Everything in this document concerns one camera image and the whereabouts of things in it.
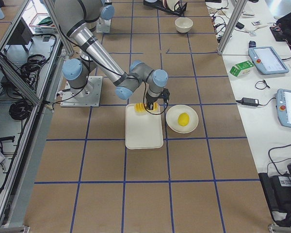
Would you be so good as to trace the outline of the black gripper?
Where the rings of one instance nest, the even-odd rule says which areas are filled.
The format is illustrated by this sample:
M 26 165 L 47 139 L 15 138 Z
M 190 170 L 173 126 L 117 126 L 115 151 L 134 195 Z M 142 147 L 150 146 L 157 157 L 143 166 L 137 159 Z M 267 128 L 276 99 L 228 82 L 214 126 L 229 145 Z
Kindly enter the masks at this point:
M 153 110 L 154 109 L 154 103 L 158 99 L 163 99 L 163 102 L 168 106 L 169 103 L 169 97 L 170 97 L 170 92 L 167 88 L 163 88 L 161 92 L 155 93 L 150 90 L 150 88 L 147 90 L 147 93 L 145 95 L 146 98 L 146 109 L 147 110 Z

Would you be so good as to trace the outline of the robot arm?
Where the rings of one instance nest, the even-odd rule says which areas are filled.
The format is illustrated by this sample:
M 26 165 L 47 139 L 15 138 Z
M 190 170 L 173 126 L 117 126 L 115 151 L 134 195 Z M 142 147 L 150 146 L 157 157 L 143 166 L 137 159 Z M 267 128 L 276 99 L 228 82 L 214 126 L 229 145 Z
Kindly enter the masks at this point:
M 134 61 L 126 73 L 104 49 L 102 44 L 88 28 L 100 18 L 109 20 L 114 16 L 114 7 L 103 0 L 57 0 L 54 12 L 61 33 L 75 42 L 82 52 L 88 55 L 95 66 L 99 67 L 115 86 L 116 95 L 127 100 L 144 83 L 148 90 L 142 105 L 149 111 L 154 103 L 163 99 L 169 102 L 169 90 L 165 87 L 168 74 L 162 69 L 152 69 L 144 62 Z
M 112 0 L 103 0 L 103 6 L 100 9 L 100 15 L 96 21 L 97 33 L 109 33 L 111 29 L 111 21 L 115 13 Z

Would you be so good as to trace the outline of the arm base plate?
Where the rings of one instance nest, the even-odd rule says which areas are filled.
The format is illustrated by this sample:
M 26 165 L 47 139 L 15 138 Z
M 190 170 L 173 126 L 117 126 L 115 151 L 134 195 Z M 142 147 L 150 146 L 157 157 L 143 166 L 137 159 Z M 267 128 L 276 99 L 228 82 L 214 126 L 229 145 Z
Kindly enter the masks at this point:
M 101 89 L 102 89 L 102 76 L 89 76 L 87 86 L 77 94 L 77 90 L 70 89 L 70 84 L 66 81 L 65 91 L 61 94 L 62 102 L 60 105 L 62 107 L 99 107 Z

